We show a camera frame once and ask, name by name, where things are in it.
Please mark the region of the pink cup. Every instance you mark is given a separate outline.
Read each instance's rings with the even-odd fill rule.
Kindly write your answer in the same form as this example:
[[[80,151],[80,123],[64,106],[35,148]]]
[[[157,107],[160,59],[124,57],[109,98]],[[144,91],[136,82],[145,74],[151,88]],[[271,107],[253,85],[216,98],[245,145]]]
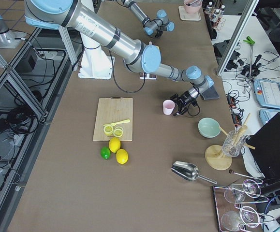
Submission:
[[[162,106],[163,106],[163,113],[168,116],[171,115],[176,104],[172,100],[165,100]]]

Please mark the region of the grey cloth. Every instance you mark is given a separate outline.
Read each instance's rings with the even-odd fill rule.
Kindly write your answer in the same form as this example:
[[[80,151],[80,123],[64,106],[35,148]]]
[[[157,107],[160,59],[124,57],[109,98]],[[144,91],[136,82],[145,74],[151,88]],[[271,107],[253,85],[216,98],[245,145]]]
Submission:
[[[215,100],[219,99],[220,96],[218,92],[216,91],[215,87],[212,86],[209,89],[207,89],[205,92],[200,94],[203,100]]]

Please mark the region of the green bowl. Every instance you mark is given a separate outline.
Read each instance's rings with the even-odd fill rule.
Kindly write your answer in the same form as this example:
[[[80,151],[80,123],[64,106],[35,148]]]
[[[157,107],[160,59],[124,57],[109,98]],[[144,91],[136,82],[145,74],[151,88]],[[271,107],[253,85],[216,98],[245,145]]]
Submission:
[[[221,132],[219,123],[209,117],[202,118],[198,122],[199,133],[206,138],[214,138]]]

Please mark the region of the wooden mug tree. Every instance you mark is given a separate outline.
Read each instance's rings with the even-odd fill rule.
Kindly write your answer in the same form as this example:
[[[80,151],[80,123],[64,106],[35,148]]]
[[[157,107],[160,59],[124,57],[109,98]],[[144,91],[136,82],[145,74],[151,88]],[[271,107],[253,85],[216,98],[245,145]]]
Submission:
[[[251,114],[249,113],[244,124],[238,130],[236,130],[238,132],[238,137],[242,136],[248,129],[247,122],[250,118],[250,115]],[[251,149],[255,149],[254,146],[248,145],[246,143],[244,143],[244,145]],[[222,146],[220,145],[211,145],[208,147],[205,152],[205,158],[207,163],[216,170],[226,170],[232,164],[232,157],[226,156],[222,151]]]

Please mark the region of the metal scoop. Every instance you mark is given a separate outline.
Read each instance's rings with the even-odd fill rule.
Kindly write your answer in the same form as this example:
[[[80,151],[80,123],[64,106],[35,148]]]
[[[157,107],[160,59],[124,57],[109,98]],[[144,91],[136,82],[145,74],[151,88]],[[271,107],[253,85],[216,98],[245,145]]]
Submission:
[[[199,173],[198,167],[192,163],[183,162],[183,161],[175,161],[172,164],[171,171],[188,181],[202,179],[202,180],[208,181],[209,183],[211,183],[213,185],[217,184],[217,181],[201,175]]]

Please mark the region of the glass mug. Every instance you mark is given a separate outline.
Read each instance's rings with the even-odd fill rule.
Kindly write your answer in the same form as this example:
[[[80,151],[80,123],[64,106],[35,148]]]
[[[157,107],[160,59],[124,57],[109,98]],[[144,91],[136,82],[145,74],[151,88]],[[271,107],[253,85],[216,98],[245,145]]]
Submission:
[[[222,145],[222,151],[226,156],[237,157],[241,154],[241,150],[245,141],[246,141],[245,135],[238,137],[238,132],[232,130],[228,133]]]

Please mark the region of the yellow plastic knife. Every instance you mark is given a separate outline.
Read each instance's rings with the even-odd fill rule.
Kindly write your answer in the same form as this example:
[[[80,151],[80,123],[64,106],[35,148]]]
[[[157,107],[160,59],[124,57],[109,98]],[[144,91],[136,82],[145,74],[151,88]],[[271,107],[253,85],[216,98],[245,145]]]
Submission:
[[[115,126],[115,125],[118,125],[118,124],[130,123],[130,121],[131,121],[130,119],[125,119],[125,120],[122,120],[122,121],[103,124],[103,126]]]

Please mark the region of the lemon slice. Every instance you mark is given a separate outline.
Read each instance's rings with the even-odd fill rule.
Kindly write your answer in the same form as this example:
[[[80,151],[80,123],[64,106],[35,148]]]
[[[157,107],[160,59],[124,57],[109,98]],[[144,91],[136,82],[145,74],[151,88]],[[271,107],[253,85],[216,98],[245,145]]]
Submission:
[[[104,132],[105,135],[110,136],[110,135],[113,134],[114,128],[113,128],[112,125],[105,125],[103,127],[103,132]]]
[[[113,131],[113,135],[117,138],[120,138],[123,136],[123,133],[124,133],[124,129],[122,127],[116,127],[114,128],[114,131]]]

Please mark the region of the bamboo cutting board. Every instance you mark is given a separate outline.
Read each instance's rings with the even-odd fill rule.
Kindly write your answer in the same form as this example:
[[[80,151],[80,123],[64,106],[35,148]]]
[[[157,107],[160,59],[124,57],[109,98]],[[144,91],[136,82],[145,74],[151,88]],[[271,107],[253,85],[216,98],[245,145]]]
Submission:
[[[109,141],[110,136],[105,135],[103,125],[129,119],[130,122],[117,124],[122,126],[121,141],[133,140],[133,98],[99,98],[93,133],[93,141]]]

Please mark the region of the yellow lemon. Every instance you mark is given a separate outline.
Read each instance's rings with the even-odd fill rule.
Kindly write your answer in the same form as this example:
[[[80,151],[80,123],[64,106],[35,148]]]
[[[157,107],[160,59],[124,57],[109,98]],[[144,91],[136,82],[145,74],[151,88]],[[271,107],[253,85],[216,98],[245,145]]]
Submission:
[[[117,137],[109,140],[109,149],[111,152],[116,153],[121,148],[121,141]]]
[[[116,152],[116,160],[119,164],[125,164],[128,161],[129,155],[125,149],[119,149]]]

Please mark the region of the blue teach pendant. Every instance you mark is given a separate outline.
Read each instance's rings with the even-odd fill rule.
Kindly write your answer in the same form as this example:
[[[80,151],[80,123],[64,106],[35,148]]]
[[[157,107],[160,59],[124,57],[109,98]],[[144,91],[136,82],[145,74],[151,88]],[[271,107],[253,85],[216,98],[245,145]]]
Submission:
[[[256,100],[261,107],[280,109],[280,82],[256,79],[253,87]]]
[[[259,111],[259,117],[262,125],[265,125],[277,113],[280,113],[280,109],[261,109]]]

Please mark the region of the cream tray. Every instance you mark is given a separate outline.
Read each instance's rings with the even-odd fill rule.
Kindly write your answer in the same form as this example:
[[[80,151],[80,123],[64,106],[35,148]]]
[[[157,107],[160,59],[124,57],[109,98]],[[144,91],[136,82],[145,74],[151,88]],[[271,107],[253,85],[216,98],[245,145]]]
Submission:
[[[201,16],[199,13],[201,6],[191,7],[191,6],[179,6],[179,17],[182,21],[200,21]]]

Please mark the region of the pink bowl of ice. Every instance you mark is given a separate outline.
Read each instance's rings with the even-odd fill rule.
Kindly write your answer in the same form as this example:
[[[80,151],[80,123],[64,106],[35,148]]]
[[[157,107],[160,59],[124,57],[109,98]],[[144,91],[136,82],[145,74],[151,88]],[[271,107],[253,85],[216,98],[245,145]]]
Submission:
[[[194,14],[202,8],[201,0],[185,0],[183,2],[184,10],[188,14]]]

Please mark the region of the glass rack tray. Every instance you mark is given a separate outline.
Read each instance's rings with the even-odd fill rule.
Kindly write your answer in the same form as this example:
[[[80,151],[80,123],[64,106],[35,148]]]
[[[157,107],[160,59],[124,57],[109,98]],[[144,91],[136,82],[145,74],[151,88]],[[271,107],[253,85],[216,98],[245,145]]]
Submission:
[[[252,207],[259,215],[260,217],[260,224],[256,228],[248,228],[246,227],[246,230],[249,232],[261,232],[262,231],[262,226],[264,226],[267,223],[271,223],[275,221],[275,218],[269,214],[265,213],[259,213],[257,211],[256,206],[259,204],[267,204],[269,203],[269,199],[265,196],[261,195],[260,192],[260,197],[254,200],[251,203],[229,203],[226,201],[224,197],[224,192],[227,187],[220,187],[220,186],[213,186],[212,191],[213,191],[213,199],[214,199],[214,204],[215,204],[215,210],[216,210],[216,215],[217,215],[217,224],[218,224],[218,231],[220,232],[228,232],[222,225],[221,225],[221,217],[222,215],[227,212],[227,211],[236,211],[238,212],[240,208],[243,206],[250,206]]]

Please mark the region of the aluminium frame post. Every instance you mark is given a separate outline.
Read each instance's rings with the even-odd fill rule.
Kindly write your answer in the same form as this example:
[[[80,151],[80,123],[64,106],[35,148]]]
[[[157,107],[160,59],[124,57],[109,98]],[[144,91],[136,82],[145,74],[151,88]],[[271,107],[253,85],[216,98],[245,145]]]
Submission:
[[[240,16],[240,19],[238,21],[238,24],[232,34],[232,37],[225,49],[225,52],[221,58],[221,61],[216,69],[217,76],[221,77],[222,73],[224,72],[224,69],[226,68],[226,65],[228,61],[231,58],[232,53],[235,50],[235,47],[237,45],[237,42],[245,29],[249,18],[252,16],[252,13],[254,12],[254,9],[256,8],[258,4],[258,0],[249,0],[247,1],[247,5],[245,6],[242,15]]]

